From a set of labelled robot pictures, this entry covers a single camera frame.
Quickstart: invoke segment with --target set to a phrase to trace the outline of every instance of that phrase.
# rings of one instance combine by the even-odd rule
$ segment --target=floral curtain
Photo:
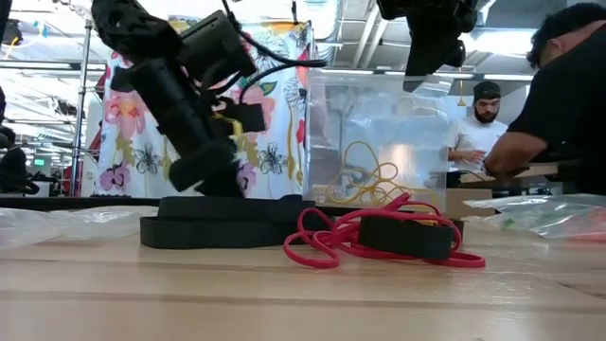
[[[192,20],[177,21],[189,26]],[[266,23],[243,28],[280,56],[308,59],[312,42],[309,23]],[[253,46],[246,48],[259,72],[278,65]],[[156,122],[141,97],[128,85],[112,82],[120,69],[131,66],[117,53],[108,62],[96,194],[148,198],[178,195],[168,178],[170,164],[178,157],[176,151],[155,129]],[[247,82],[240,80],[224,95],[237,99]],[[307,69],[291,68],[267,76],[252,86],[243,100],[262,105],[268,127],[266,132],[234,137],[241,159],[238,181],[246,196],[278,199],[301,194]]]

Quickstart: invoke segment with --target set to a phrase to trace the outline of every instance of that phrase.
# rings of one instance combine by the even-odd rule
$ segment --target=wooden table
[[[137,237],[0,252],[0,340],[586,341],[606,337],[606,245],[468,231],[485,270]]]
[[[525,170],[514,177],[515,180],[524,179],[524,178],[536,178],[536,177],[545,177],[546,175],[553,175],[558,173],[558,164],[534,164],[530,166],[529,170]],[[498,182],[497,179],[486,175],[485,173],[479,171],[475,173],[467,173],[461,175],[461,183],[469,184],[469,183],[478,183],[478,182]]]

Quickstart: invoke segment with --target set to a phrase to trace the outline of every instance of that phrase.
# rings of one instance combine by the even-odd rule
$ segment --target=cardboard box
[[[463,203],[465,200],[487,199],[492,199],[492,191],[490,189],[446,189],[446,212],[444,215],[450,219],[460,219],[470,216],[488,217],[494,215],[494,209],[473,208]]]

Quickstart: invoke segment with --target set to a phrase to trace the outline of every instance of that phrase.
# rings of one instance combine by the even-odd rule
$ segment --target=ceiling light
[[[532,75],[484,75],[484,79],[487,81],[532,81],[533,78]]]
[[[0,68],[6,69],[24,69],[24,70],[59,70],[59,71],[78,71],[75,70],[69,63],[38,63],[38,62],[16,62],[16,61],[2,61],[0,62]],[[87,69],[94,71],[105,71],[104,63],[89,63]]]
[[[91,70],[86,72],[86,76],[89,77],[101,77],[105,71]],[[36,69],[24,69],[19,72],[23,76],[51,76],[51,77],[68,77],[78,76],[79,70],[36,70]]]
[[[464,74],[458,72],[436,72],[434,76],[447,77],[455,80],[470,80],[474,77],[474,74]]]
[[[372,75],[370,70],[339,70],[339,69],[321,69],[322,73],[349,74],[349,75]]]

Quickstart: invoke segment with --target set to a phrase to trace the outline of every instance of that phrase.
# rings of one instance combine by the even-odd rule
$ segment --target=clear plastic bag
[[[501,212],[490,217],[468,217],[484,229],[532,231],[548,239],[606,242],[606,197],[591,194],[519,196],[466,201],[475,208]]]
[[[47,241],[97,241],[139,231],[139,218],[157,207],[107,206],[79,211],[40,212],[0,208],[0,249]]]

